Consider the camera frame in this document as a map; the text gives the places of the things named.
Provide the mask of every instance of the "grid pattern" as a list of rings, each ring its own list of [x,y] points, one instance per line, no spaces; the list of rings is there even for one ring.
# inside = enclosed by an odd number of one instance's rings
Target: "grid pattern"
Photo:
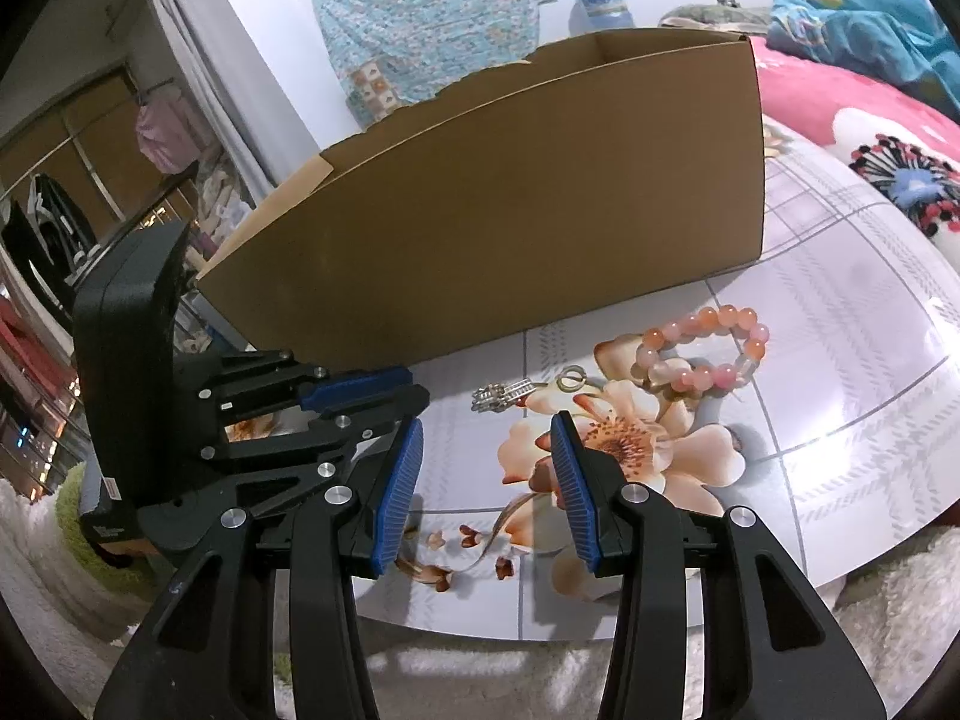
[[[504,484],[497,459],[536,446],[549,431],[549,415],[530,409],[472,413],[470,393],[490,381],[549,381],[566,365],[582,365],[602,381],[597,343],[707,305],[752,305],[773,333],[752,384],[707,396],[698,410],[693,429],[727,425],[746,460],[736,482],[710,491],[725,507],[755,509],[814,584],[893,547],[960,498],[953,460],[960,442],[953,352],[960,343],[960,279],[859,176],[812,143],[790,138],[788,151],[767,162],[757,262],[418,367],[419,381],[438,397],[423,417],[424,470],[414,508],[421,534],[442,532],[446,545],[437,554],[421,540],[416,550],[419,560],[447,560],[461,573],[445,593],[398,572],[376,586],[358,581],[361,613],[480,637],[613,635],[614,605],[554,589],[568,543],[537,541],[530,552],[501,533],[483,557],[460,546],[460,525],[489,533],[502,509],[529,493],[526,483]],[[679,351],[718,364],[733,360],[739,347],[715,335]],[[546,507],[534,522],[552,532],[557,523],[545,523],[558,516]],[[512,562],[511,577],[496,576],[498,557]],[[696,584],[688,585],[688,595],[695,594]]]

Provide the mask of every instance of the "curtain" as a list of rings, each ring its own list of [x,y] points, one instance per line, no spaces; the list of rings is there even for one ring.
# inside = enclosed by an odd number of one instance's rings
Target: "curtain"
[[[147,0],[200,109],[254,202],[317,144],[227,0]]]

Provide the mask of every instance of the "white fluffy rug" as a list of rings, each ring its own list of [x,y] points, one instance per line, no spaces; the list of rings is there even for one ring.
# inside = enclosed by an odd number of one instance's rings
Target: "white fluffy rug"
[[[121,653],[98,635],[127,619],[133,600],[77,574],[58,538],[52,498],[30,507],[6,484],[0,481],[0,592],[56,684],[89,715]],[[851,576],[841,594],[835,614],[891,715],[960,630],[958,580],[960,529],[928,528]],[[85,620],[99,621],[98,635],[82,630]],[[361,620],[361,637],[383,720],[583,720],[597,713],[610,659],[608,642],[469,640],[370,620]],[[694,630],[685,718],[700,711],[702,661],[703,634]],[[276,680],[275,693],[278,713],[292,720],[289,685]]]

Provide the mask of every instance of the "metal charm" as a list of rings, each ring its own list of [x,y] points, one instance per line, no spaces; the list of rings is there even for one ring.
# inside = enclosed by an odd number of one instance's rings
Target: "metal charm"
[[[557,374],[557,378],[554,380],[557,382],[557,389],[560,392],[576,392],[579,389],[582,389],[584,384],[587,384],[587,372],[583,370],[579,365],[568,365],[560,373]]]
[[[530,379],[520,379],[512,384],[488,384],[482,386],[473,394],[473,403],[470,410],[474,412],[505,412],[510,406],[517,405],[517,401],[544,386],[536,384]]]

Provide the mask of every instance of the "beaded bracelet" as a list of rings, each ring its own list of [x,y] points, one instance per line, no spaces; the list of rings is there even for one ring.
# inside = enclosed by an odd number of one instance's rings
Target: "beaded bracelet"
[[[743,355],[736,365],[724,362],[716,367],[698,365],[693,370],[677,370],[659,357],[659,351],[667,343],[678,343],[683,336],[709,336],[718,327],[727,328],[731,333],[746,338]],[[769,340],[769,328],[757,322],[757,312],[752,308],[738,311],[736,306],[725,305],[717,311],[707,307],[696,314],[688,314],[678,322],[667,322],[662,327],[647,330],[637,349],[637,366],[646,371],[651,384],[669,385],[675,392],[706,392],[714,386],[733,389],[738,383],[744,382],[763,359]]]

